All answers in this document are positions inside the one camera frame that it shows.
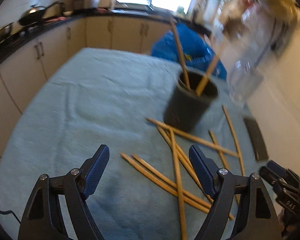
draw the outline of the table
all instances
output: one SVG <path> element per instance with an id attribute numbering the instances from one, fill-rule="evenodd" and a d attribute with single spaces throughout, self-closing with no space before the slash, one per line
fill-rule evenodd
<path id="1" fill-rule="evenodd" d="M 13 210 L 21 219 L 33 186 L 42 173 L 62 176 L 80 167 L 100 144 L 110 148 L 110 160 L 94 195 L 87 199 L 91 214 L 105 239 L 179 239 L 177 199 L 125 162 L 120 152 L 137 154 L 174 180 L 172 154 L 156 127 L 145 117 L 162 120 L 181 68 L 179 64 L 129 52 L 82 49 L 43 86 L 16 125 L 0 164 L 0 210 Z M 210 140 L 212 129 L 223 147 L 235 151 L 221 105 L 228 107 L 236 129 L 246 173 L 261 166 L 254 159 L 242 115 L 217 78 L 220 98 L 200 120 L 192 134 Z M 187 153 L 192 142 L 176 136 Z M 201 146 L 218 166 L 216 151 Z M 231 171 L 240 174 L 238 159 L 226 157 Z M 183 187 L 203 197 L 181 166 Z M 64 196 L 60 197 L 68 234 L 76 239 Z M 234 201 L 232 214 L 236 214 Z M 188 239 L 194 239 L 206 214 L 185 204 Z M 18 222 L 0 215 L 0 223 L 13 239 Z M 228 222 L 229 237 L 234 221 Z"/>

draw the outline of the silver bolt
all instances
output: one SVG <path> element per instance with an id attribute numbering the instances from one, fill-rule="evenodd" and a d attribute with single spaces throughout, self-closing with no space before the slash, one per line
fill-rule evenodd
<path id="1" fill-rule="evenodd" d="M 47 178 L 47 174 L 41 174 L 39 180 L 45 180 Z"/>
<path id="2" fill-rule="evenodd" d="M 258 173 L 252 173 L 252 177 L 254 179 L 260 179 L 260 175 Z"/>
<path id="3" fill-rule="evenodd" d="M 221 169 L 219 170 L 219 173 L 222 174 L 222 175 L 227 175 L 227 174 L 228 174 L 228 170 L 225 169 L 225 168 L 221 168 Z"/>
<path id="4" fill-rule="evenodd" d="M 77 175 L 80 171 L 79 169 L 72 169 L 70 172 L 72 175 Z"/>

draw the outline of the blue plastic bag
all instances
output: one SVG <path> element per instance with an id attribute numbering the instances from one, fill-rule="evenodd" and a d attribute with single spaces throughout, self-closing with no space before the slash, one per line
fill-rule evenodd
<path id="1" fill-rule="evenodd" d="M 214 51 L 205 43 L 200 36 L 183 24 L 177 25 L 183 53 L 186 57 L 186 65 L 202 71 L 206 71 L 214 57 Z M 172 31 L 167 32 L 152 47 L 151 55 L 170 61 L 179 62 L 177 45 Z M 213 75 L 226 80 L 227 71 L 219 60 Z"/>

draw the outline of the dark gray cup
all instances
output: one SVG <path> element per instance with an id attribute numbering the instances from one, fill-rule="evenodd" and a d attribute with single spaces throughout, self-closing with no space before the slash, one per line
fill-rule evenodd
<path id="1" fill-rule="evenodd" d="M 168 106 L 163 114 L 163 121 L 182 131 L 191 131 L 200 120 L 212 101 L 218 99 L 216 85 L 209 81 L 202 95 L 199 97 L 194 90 L 198 86 L 202 75 L 197 72 L 188 72 L 191 92 L 186 89 L 183 73 L 175 87 Z"/>

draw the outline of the brown object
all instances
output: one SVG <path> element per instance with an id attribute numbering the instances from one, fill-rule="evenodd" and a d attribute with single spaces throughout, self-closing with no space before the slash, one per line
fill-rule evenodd
<path id="1" fill-rule="evenodd" d="M 157 126 L 157 129 L 159 131 L 159 133 L 162 135 L 162 137 L 165 139 L 165 141 L 167 142 L 167 144 L 170 146 L 170 148 L 172 149 L 172 144 L 171 144 L 171 139 L 169 138 L 169 136 L 167 135 L 167 133 L 159 126 Z M 194 182 L 198 185 L 198 187 L 203 191 L 201 183 L 197 177 L 197 175 L 195 174 L 193 168 L 190 167 L 190 165 L 188 164 L 189 158 L 186 156 L 186 154 L 183 152 L 183 150 L 181 149 L 181 147 L 176 143 L 176 147 L 177 147 L 177 154 L 178 154 L 178 159 L 180 160 L 180 162 L 182 163 L 182 165 L 184 166 L 184 168 L 186 169 L 186 171 L 189 173 L 189 175 L 192 177 L 192 179 L 194 180 Z M 213 199 L 204 193 L 204 195 L 207 197 L 207 199 L 212 203 Z"/>
<path id="2" fill-rule="evenodd" d="M 164 176 L 162 173 L 160 173 L 159 171 L 157 171 L 154 167 L 152 167 L 150 164 L 148 164 L 146 161 L 144 161 L 143 159 L 141 159 L 140 157 L 136 156 L 136 155 L 132 155 L 132 157 L 138 161 L 142 166 L 144 166 L 145 168 L 147 168 L 149 171 L 151 171 L 154 175 L 156 175 L 159 179 L 163 180 L 165 183 L 167 183 L 169 186 L 173 187 L 174 189 L 177 188 L 177 184 L 175 184 L 172 180 L 168 179 L 166 176 Z M 208 202 L 205 202 L 204 200 L 196 197 L 195 195 L 193 195 L 192 193 L 190 193 L 189 191 L 186 190 L 182 190 L 183 195 L 187 196 L 188 198 L 192 199 L 193 201 L 198 202 L 200 205 L 205 206 L 207 208 L 211 207 L 211 204 Z"/>
<path id="3" fill-rule="evenodd" d="M 169 192 L 171 195 L 178 197 L 178 193 L 173 188 L 169 187 L 167 184 L 163 183 L 161 180 L 157 179 L 154 175 L 146 171 L 142 166 L 140 166 L 138 163 L 136 163 L 134 160 L 132 160 L 128 155 L 124 153 L 120 153 L 121 157 L 125 159 L 132 167 L 134 167 L 137 171 L 139 171 L 142 175 L 144 175 L 146 178 L 151 180 L 153 183 L 158 185 L 160 188 L 164 189 L 165 191 Z M 191 200 L 190 198 L 184 196 L 183 197 L 184 202 L 189 204 L 190 206 L 203 211 L 205 213 L 209 212 L 209 209 L 198 204 L 197 202 Z"/>
<path id="4" fill-rule="evenodd" d="M 214 135 L 214 133 L 213 133 L 212 130 L 209 130 L 209 135 L 210 135 L 211 140 L 213 141 L 213 143 L 214 143 L 215 145 L 218 145 L 217 138 L 216 138 L 216 136 Z M 229 164 L 228 164 L 228 162 L 227 162 L 227 160 L 226 160 L 226 158 L 225 158 L 223 152 L 222 152 L 222 151 L 218 151 L 218 153 L 219 153 L 221 162 L 222 162 L 222 164 L 223 164 L 223 167 L 226 168 L 226 169 L 229 171 L 229 170 L 230 170 L 230 167 L 229 167 Z M 236 201 L 237 201 L 237 204 L 239 205 L 239 202 L 240 202 L 240 196 L 239 196 L 239 195 L 235 195 L 235 199 L 236 199 Z"/>
<path id="5" fill-rule="evenodd" d="M 227 119 L 227 122 L 228 122 L 228 125 L 229 125 L 229 128 L 230 128 L 230 131 L 232 133 L 232 137 L 233 137 L 233 140 L 234 140 L 234 145 L 235 145 L 235 148 L 237 149 L 237 152 L 238 152 L 241 174 L 242 174 L 242 176 L 246 176 L 246 173 L 244 171 L 244 166 L 243 166 L 242 152 L 241 152 L 241 149 L 240 149 L 240 145 L 239 145 L 239 141 L 238 141 L 237 135 L 236 135 L 236 133 L 234 131 L 234 127 L 233 127 L 232 121 L 231 121 L 230 116 L 228 114 L 227 108 L 225 106 L 222 106 L 222 109 L 223 109 L 223 112 L 225 113 L 225 116 L 226 116 L 226 119 Z"/>
<path id="6" fill-rule="evenodd" d="M 223 48 L 224 46 L 226 45 L 226 42 L 225 41 L 222 41 L 222 44 L 219 48 L 219 51 L 218 53 L 215 53 L 214 54 L 214 57 L 213 59 L 211 60 L 207 70 L 206 70 L 206 73 L 205 75 L 202 77 L 202 79 L 200 80 L 197 88 L 195 89 L 195 93 L 198 95 L 198 96 L 201 96 L 202 92 L 204 91 L 204 89 L 206 88 L 206 85 L 210 79 L 210 76 L 211 74 L 213 73 L 216 65 L 218 64 L 218 61 L 219 61 L 219 55 L 221 54 L 221 52 L 223 51 Z"/>
<path id="7" fill-rule="evenodd" d="M 181 130 L 175 128 L 175 127 L 172 127 L 172 126 L 170 126 L 170 125 L 168 125 L 168 124 L 165 124 L 165 123 L 163 123 L 163 122 L 159 122 L 159 121 L 157 121 L 157 120 L 154 120 L 154 119 L 151 119 L 151 118 L 148 118 L 148 117 L 146 117 L 146 120 L 147 120 L 148 122 L 151 122 L 151 123 L 157 125 L 157 126 L 160 126 L 161 128 L 164 128 L 164 129 L 167 129 L 167 130 L 172 129 L 173 132 L 174 132 L 175 134 L 177 134 L 177 135 L 179 135 L 179 136 L 182 136 L 182 137 L 184 137 L 184 138 L 186 138 L 186 139 L 188 139 L 188 140 L 190 140 L 190 141 L 194 141 L 194 142 L 197 142 L 197 143 L 201 143 L 201 144 L 203 144 L 203 145 L 205 145 L 205 146 L 208 146 L 208 147 L 210 147 L 210 148 L 212 148 L 212 149 L 220 150 L 220 151 L 222 151 L 223 153 L 227 153 L 227 154 L 229 154 L 229 155 L 231 155 L 231 156 L 234 156 L 234 157 L 237 157 L 237 158 L 239 157 L 237 153 L 235 153 L 235 152 L 233 152 L 233 151 L 231 151 L 231 150 L 229 150 L 229 149 L 227 149 L 227 148 L 221 147 L 221 146 L 219 146 L 219 145 L 215 145 L 214 143 L 211 143 L 211 142 L 209 142 L 209 141 L 206 141 L 206 140 L 204 140 L 204 139 L 202 139 L 202 138 L 199 138 L 199 137 L 197 137 L 197 136 L 194 136 L 194 135 L 192 135 L 192 134 L 183 132 L 183 131 L 181 131 Z"/>
<path id="8" fill-rule="evenodd" d="M 170 129 L 171 134 L 171 145 L 172 145 L 172 155 L 173 155 L 173 166 L 174 166 L 174 173 L 175 179 L 177 184 L 177 193 L 178 193 L 178 204 L 179 204 L 179 216 L 180 216 L 180 228 L 181 228 L 181 240 L 187 239 L 186 234 L 186 214 L 185 214 L 185 206 L 183 201 L 183 193 L 182 193 L 182 181 L 181 181 L 181 174 L 180 174 L 180 165 L 179 165 L 179 158 L 177 154 L 176 148 L 176 140 L 174 137 L 173 131 Z"/>
<path id="9" fill-rule="evenodd" d="M 180 61 L 180 65 L 182 67 L 186 87 L 190 91 L 190 82 L 189 82 L 188 71 L 187 71 L 187 68 L 186 68 L 185 55 L 183 54 L 183 50 L 182 50 L 178 30 L 176 28 L 175 19 L 171 18 L 170 19 L 170 24 L 171 24 L 172 32 L 173 32 L 173 35 L 174 35 L 174 39 L 176 40 L 177 50 L 178 50 L 178 54 L 179 54 L 179 61 Z"/>

